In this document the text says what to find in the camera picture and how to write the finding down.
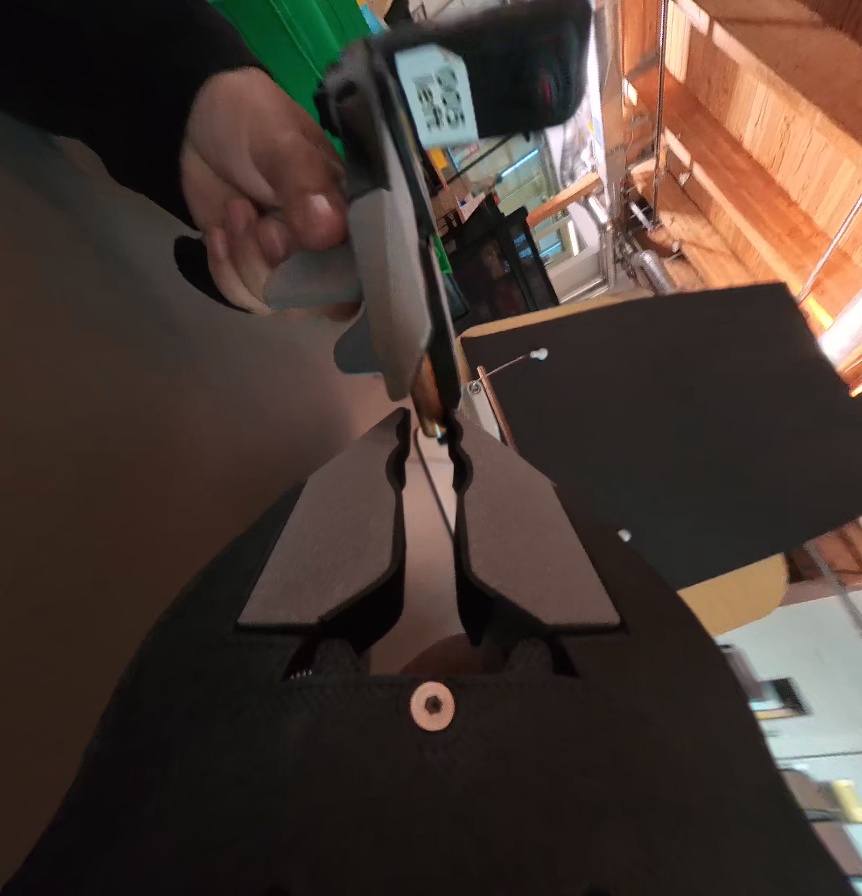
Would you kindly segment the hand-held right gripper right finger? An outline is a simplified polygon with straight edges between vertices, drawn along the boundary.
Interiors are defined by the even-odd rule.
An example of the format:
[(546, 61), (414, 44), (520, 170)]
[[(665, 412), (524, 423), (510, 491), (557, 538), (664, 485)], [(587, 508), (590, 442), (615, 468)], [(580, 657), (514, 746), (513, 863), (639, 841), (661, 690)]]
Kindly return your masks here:
[(619, 628), (552, 482), (463, 413), (450, 420), (449, 456), (457, 607), (470, 643)]

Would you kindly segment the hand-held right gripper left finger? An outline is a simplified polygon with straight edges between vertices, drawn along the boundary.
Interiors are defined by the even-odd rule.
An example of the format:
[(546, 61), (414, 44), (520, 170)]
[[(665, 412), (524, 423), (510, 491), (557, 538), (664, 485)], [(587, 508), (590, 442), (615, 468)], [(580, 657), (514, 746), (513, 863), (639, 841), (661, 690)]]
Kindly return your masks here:
[(402, 493), (411, 414), (398, 408), (300, 491), (244, 609), (242, 629), (377, 644), (404, 606)]

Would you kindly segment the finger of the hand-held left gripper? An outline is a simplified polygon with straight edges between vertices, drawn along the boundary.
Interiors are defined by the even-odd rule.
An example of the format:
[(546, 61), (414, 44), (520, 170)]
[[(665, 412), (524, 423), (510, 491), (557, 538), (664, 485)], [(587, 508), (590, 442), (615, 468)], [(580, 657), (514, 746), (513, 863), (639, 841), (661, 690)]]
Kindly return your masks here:
[(459, 354), (452, 319), (446, 280), (440, 264), (442, 244), (433, 233), (427, 239), (427, 247), (422, 249), (420, 259), (425, 275), (427, 308), (432, 322), (432, 334), (426, 353), (434, 366), (437, 387), (442, 402), (448, 411), (448, 423), (459, 409), (462, 400), (463, 377), (459, 365)]
[(346, 375), (380, 375), (392, 401), (412, 391), (432, 335), (425, 274), (408, 193), (376, 188), (353, 200), (349, 239), (333, 250), (333, 304), (361, 302), (337, 339)]

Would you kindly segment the orange battery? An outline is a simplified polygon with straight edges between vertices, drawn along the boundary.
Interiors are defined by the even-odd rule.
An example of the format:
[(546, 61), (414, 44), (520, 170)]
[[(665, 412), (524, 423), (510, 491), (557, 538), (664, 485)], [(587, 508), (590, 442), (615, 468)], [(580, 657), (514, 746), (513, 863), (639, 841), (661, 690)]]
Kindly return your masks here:
[(431, 439), (443, 439), (448, 429), (448, 411), (442, 402), (434, 366), (428, 353), (422, 357), (411, 398), (421, 432)]

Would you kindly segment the stack of green bins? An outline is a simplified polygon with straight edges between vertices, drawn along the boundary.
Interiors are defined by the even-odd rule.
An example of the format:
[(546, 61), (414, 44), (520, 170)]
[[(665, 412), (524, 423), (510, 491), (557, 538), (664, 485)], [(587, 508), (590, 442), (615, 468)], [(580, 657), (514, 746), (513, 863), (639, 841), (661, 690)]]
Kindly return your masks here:
[(319, 121), (314, 94), (358, 39), (411, 21), (408, 2), (211, 1), (280, 89)]

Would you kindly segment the person's left forearm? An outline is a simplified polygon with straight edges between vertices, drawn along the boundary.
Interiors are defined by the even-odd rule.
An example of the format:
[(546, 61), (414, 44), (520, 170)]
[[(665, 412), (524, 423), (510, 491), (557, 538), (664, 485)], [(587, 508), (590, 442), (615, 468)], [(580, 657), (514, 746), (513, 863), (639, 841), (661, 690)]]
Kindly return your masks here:
[(0, 1), (0, 111), (94, 151), (119, 184), (194, 228), (180, 155), (220, 73), (261, 69), (201, 1)]

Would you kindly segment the person's left hand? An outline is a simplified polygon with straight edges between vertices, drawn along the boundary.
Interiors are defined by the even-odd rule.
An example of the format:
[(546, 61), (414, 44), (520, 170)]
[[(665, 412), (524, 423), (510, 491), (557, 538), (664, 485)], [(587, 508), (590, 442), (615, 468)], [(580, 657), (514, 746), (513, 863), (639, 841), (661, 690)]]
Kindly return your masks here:
[(258, 68), (211, 76), (180, 152), (180, 183), (210, 274), (234, 307), (272, 314), (269, 275), (347, 237), (344, 167), (323, 129)]

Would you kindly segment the silver clamp bar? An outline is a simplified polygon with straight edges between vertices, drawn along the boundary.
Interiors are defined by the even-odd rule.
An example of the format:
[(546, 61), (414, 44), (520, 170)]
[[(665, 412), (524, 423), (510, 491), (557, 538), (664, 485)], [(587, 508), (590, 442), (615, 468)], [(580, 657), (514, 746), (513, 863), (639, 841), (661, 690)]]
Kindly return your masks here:
[(488, 371), (482, 364), (476, 367), (477, 376), (469, 381), (468, 397), (472, 402), (474, 414), (478, 423), (494, 435), (502, 444), (509, 447), (515, 454), (519, 454), (512, 427), (510, 426), (501, 401), (492, 386), (492, 376), (504, 372), (516, 364), (519, 364), (525, 356), (501, 364)]

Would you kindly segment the black cabinet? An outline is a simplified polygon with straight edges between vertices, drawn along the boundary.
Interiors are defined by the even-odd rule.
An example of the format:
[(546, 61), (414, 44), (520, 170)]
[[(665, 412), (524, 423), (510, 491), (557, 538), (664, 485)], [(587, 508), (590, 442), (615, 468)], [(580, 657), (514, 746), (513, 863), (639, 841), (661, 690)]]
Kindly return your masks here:
[(526, 217), (524, 206), (504, 214), (485, 203), (444, 238), (451, 269), (444, 279), (457, 332), (558, 306)]

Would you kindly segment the black board with wooden edge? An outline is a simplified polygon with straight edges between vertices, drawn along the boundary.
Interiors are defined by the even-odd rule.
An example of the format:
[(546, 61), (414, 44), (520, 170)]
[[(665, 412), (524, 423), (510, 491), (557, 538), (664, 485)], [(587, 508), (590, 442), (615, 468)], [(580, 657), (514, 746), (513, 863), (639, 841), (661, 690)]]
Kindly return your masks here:
[(781, 283), (550, 309), (461, 338), (519, 454), (714, 634), (767, 615), (784, 557), (862, 515), (862, 408)]

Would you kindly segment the silver ventilation duct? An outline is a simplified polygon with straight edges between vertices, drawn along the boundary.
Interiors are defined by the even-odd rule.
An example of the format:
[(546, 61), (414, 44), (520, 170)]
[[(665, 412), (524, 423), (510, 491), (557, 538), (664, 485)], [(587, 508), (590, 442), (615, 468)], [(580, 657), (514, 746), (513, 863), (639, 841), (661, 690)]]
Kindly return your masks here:
[(656, 296), (677, 293), (679, 285), (666, 267), (669, 254), (658, 249), (656, 227), (644, 200), (629, 199), (613, 223), (612, 254), (616, 268), (629, 280)]

